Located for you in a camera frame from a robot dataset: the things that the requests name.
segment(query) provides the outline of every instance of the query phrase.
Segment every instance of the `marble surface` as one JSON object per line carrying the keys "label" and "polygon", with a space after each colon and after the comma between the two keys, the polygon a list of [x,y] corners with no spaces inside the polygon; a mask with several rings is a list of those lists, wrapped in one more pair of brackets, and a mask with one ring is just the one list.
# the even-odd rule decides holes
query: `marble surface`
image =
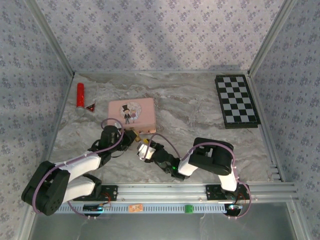
{"label": "marble surface", "polygon": [[[69,92],[50,157],[65,161],[84,153],[100,138],[100,122],[108,117],[108,103],[115,100],[154,98],[157,132],[166,136],[184,156],[196,137],[221,140],[234,146],[239,177],[247,182],[271,180],[263,140],[258,128],[225,129],[212,73],[90,73],[76,74]],[[76,114],[77,83],[85,86],[85,104],[96,102],[95,112]],[[156,142],[172,148],[160,137]],[[104,183],[179,182],[154,163],[144,163],[132,146],[91,174]],[[218,183],[218,176],[197,169],[184,182]]]}

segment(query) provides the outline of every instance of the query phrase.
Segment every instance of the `cartoon bride and groom sticker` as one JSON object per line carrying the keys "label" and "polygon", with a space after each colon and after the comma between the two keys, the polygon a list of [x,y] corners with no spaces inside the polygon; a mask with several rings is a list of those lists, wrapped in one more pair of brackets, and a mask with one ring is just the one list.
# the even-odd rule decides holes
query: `cartoon bride and groom sticker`
{"label": "cartoon bride and groom sticker", "polygon": [[137,102],[129,102],[128,104],[122,105],[122,109],[120,110],[121,115],[125,119],[125,124],[133,124],[139,118],[141,114],[141,106]]}

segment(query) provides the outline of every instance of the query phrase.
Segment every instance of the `orange label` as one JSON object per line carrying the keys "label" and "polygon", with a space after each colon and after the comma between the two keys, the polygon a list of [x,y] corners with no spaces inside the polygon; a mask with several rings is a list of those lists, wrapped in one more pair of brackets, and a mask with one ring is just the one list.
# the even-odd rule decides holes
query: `orange label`
{"label": "orange label", "polygon": [[129,213],[143,212],[144,206],[142,204],[134,204],[129,206]]}

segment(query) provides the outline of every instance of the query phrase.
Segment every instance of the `black and white checkered board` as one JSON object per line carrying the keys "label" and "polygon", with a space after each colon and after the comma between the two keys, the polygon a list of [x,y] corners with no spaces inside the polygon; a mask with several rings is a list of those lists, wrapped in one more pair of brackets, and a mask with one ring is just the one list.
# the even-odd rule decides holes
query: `black and white checkered board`
{"label": "black and white checkered board", "polygon": [[244,75],[215,78],[226,129],[257,128],[259,115]]}

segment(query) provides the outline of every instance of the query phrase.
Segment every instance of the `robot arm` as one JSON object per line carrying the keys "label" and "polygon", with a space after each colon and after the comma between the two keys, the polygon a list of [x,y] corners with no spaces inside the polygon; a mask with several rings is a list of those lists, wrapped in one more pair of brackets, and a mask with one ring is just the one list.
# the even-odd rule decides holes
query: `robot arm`
{"label": "robot arm", "polygon": [[66,162],[42,162],[24,189],[21,199],[29,205],[32,205],[36,187],[39,185],[41,179],[48,171],[63,163],[66,164],[54,170],[41,185],[35,201],[36,208],[49,216],[53,214],[62,203],[69,200],[81,196],[97,198],[101,194],[102,182],[95,176],[87,174],[87,172],[104,166],[111,159],[112,153],[127,150],[138,137],[133,130],[124,130],[123,138],[116,147],[107,151],[97,152],[114,145],[120,135],[117,127],[108,125],[103,129],[101,138],[96,140],[91,148],[83,155],[69,159]]}
{"label": "robot arm", "polygon": [[[202,143],[218,143],[231,150],[234,147],[227,142],[217,141],[197,137],[193,146]],[[165,173],[170,173],[172,177],[184,180],[200,168],[218,175],[221,181],[221,188],[225,191],[235,192],[237,189],[237,180],[232,168],[232,155],[226,149],[216,145],[199,146],[186,158],[181,161],[165,151],[164,146],[151,141],[147,151],[147,142],[142,142],[138,146],[138,156],[146,163],[155,162]]]}

